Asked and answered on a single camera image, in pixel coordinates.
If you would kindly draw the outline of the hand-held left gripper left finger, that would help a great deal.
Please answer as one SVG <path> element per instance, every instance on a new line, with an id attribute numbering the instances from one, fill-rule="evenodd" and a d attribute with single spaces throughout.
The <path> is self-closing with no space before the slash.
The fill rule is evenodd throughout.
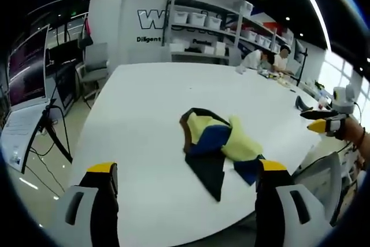
<path id="1" fill-rule="evenodd" d="M 119 246 L 117 195 L 117 164 L 90 167 L 57 201 L 53 215 L 57 246 Z"/>

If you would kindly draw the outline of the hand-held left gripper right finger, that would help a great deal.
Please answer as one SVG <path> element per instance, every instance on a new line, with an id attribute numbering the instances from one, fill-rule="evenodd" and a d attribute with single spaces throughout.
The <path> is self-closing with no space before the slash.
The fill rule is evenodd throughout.
<path id="1" fill-rule="evenodd" d="M 255 246 L 319 246 L 332 226 L 322 203 L 281 163 L 257 160 Z"/>

